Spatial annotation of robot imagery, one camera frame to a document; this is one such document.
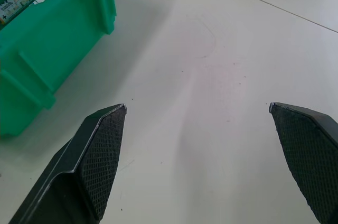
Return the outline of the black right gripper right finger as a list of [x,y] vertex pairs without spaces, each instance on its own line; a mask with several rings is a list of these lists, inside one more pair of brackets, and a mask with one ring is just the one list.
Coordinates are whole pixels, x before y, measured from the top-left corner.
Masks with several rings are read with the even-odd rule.
[[288,168],[319,223],[337,223],[337,122],[329,115],[272,102],[269,113]]

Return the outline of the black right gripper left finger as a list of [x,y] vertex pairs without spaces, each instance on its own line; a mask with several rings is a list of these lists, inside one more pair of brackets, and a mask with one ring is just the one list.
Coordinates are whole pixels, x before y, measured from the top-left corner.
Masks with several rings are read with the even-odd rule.
[[99,223],[117,173],[127,107],[87,116],[48,163],[10,223]]

